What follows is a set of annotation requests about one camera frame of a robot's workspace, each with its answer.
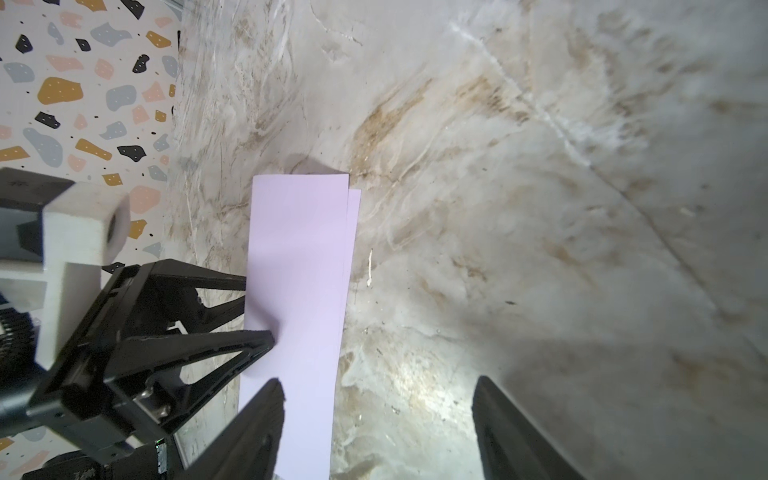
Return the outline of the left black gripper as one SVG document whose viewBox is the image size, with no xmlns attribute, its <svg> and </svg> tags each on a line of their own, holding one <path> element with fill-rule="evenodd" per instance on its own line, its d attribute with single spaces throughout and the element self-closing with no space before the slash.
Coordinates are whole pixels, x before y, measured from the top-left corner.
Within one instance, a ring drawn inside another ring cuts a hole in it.
<svg viewBox="0 0 768 480">
<path fill-rule="evenodd" d="M 32 358 L 29 316 L 2 311 L 2 436 L 46 427 L 101 478 L 175 477 L 173 433 L 275 345 L 269 331 L 209 333 L 242 315 L 245 298 L 207 306 L 200 291 L 245 286 L 174 259 L 120 267 L 49 369 Z"/>
</svg>

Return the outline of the lilac square paper sheet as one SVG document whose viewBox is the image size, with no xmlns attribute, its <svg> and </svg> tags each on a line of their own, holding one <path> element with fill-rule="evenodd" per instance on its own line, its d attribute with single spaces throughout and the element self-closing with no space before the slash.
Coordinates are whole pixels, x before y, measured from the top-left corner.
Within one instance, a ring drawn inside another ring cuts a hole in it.
<svg viewBox="0 0 768 480">
<path fill-rule="evenodd" d="M 346 174 L 258 175 L 252 182 L 244 327 L 273 349 L 240 377 L 240 408 L 280 380 L 285 422 L 276 474 L 330 475 L 334 392 L 361 194 Z"/>
</svg>

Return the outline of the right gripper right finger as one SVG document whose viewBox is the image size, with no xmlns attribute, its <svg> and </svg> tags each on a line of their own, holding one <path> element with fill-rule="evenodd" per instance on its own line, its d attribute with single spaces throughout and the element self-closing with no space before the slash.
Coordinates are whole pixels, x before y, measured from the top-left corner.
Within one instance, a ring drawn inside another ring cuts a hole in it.
<svg viewBox="0 0 768 480">
<path fill-rule="evenodd" d="M 584 479 L 487 376 L 476 383 L 472 416 L 486 479 Z"/>
</svg>

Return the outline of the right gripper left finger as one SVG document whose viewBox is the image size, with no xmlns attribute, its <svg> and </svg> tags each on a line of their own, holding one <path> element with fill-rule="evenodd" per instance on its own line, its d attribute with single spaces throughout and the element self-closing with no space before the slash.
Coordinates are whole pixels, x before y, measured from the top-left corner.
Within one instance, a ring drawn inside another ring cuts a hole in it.
<svg viewBox="0 0 768 480">
<path fill-rule="evenodd" d="M 180 474 L 182 479 L 271 479 L 285 420 L 281 382 L 258 391 L 215 441 Z"/>
</svg>

